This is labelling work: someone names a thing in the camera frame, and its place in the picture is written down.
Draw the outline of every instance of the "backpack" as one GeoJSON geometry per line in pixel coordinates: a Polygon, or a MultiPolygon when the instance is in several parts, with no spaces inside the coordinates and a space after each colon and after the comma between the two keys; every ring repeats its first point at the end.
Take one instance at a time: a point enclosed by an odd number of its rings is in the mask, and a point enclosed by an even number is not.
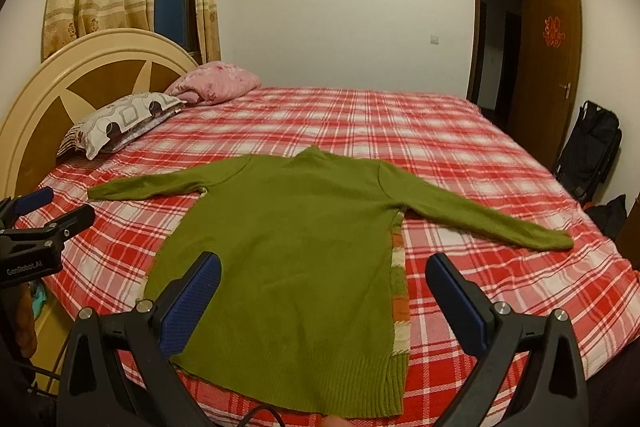
{"type": "Polygon", "coordinates": [[[609,175],[620,142],[618,117],[596,103],[585,102],[554,168],[556,180],[578,203],[588,203],[609,175]]]}
{"type": "Polygon", "coordinates": [[[602,235],[615,241],[620,230],[625,226],[626,196],[622,194],[607,204],[587,208],[585,213],[591,217],[591,220],[600,229],[602,235]]]}

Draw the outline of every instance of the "headboard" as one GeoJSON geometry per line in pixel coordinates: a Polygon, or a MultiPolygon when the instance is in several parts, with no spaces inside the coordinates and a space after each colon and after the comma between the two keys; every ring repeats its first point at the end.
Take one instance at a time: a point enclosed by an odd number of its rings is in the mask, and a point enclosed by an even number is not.
{"type": "Polygon", "coordinates": [[[132,92],[164,91],[196,66],[178,44],[132,28],[91,33],[51,55],[0,128],[0,197],[31,192],[85,115],[132,92]]]}

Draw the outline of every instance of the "pillow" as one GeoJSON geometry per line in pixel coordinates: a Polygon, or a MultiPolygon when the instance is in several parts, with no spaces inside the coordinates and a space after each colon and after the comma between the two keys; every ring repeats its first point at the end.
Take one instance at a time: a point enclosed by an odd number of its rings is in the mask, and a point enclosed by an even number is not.
{"type": "MultiPolygon", "coordinates": [[[[66,150],[69,150],[70,142],[73,142],[77,149],[86,152],[87,159],[93,160],[110,140],[115,142],[116,140],[124,139],[122,135],[139,124],[155,121],[159,117],[164,117],[169,112],[169,109],[173,108],[175,110],[180,107],[184,107],[182,100],[174,96],[167,96],[161,92],[128,94],[92,112],[84,118],[84,121],[73,126],[62,140],[60,149],[62,150],[65,147],[66,150]]],[[[146,131],[164,120],[159,121],[152,127],[146,127],[146,131]]]]}
{"type": "Polygon", "coordinates": [[[69,151],[79,151],[79,150],[81,150],[80,142],[78,140],[78,133],[79,133],[80,127],[81,127],[81,125],[83,123],[84,123],[84,119],[82,119],[78,123],[72,125],[71,129],[69,129],[66,132],[65,137],[62,139],[62,143],[60,144],[60,147],[58,148],[58,152],[56,153],[56,158],[60,158],[60,156],[64,155],[65,153],[67,153],[69,151]]]}
{"type": "Polygon", "coordinates": [[[109,140],[108,144],[100,149],[100,152],[113,154],[124,149],[127,145],[140,138],[146,132],[151,131],[153,128],[158,127],[163,121],[169,120],[172,116],[178,114],[183,107],[184,104],[181,103],[180,105],[171,107],[166,111],[162,111],[157,116],[152,116],[151,118],[142,121],[137,126],[122,133],[116,139],[109,140]]]}
{"type": "Polygon", "coordinates": [[[184,74],[165,91],[186,103],[213,105],[260,87],[260,78],[226,62],[208,62],[184,74]]]}

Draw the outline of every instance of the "ribbed hem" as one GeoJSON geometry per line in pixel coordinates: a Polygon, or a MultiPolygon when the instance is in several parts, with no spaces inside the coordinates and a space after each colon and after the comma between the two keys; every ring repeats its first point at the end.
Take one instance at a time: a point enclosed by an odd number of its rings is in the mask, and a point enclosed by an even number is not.
{"type": "Polygon", "coordinates": [[[336,349],[331,356],[302,355],[285,346],[255,350],[255,344],[237,339],[223,344],[206,357],[187,346],[172,361],[215,385],[284,409],[344,418],[402,414],[406,353],[366,358],[336,349]]]}

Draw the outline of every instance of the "plaid bedsheet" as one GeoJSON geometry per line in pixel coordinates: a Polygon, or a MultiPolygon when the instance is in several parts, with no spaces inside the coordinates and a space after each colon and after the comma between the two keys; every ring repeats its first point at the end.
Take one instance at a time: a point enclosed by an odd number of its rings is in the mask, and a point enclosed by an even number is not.
{"type": "MultiPolygon", "coordinates": [[[[333,153],[388,160],[418,176],[575,240],[571,253],[534,253],[418,219],[405,220],[411,309],[411,355],[404,414],[358,426],[431,425],[453,399],[475,360],[453,337],[424,281],[427,258],[446,252],[463,276],[490,299],[517,312],[568,311],[587,377],[640,328],[638,274],[602,236],[548,171],[465,100],[430,94],[343,89],[262,88],[214,107],[188,108],[125,150],[56,168],[43,182],[54,203],[23,223],[39,226],[86,202],[86,189],[120,176],[183,169],[229,156],[292,156],[316,144],[333,153]]],[[[197,195],[148,201],[92,203],[92,229],[66,247],[65,269],[47,284],[71,315],[83,306],[99,313],[130,309],[164,238],[197,195]]],[[[499,420],[524,368],[512,364],[489,423],[499,420]]],[[[127,365],[132,367],[130,359],[127,365]]],[[[182,376],[217,423],[235,425],[254,402],[182,376]]],[[[284,414],[289,426],[315,426],[318,415],[284,414]]],[[[272,425],[268,414],[254,425],[272,425]]]]}

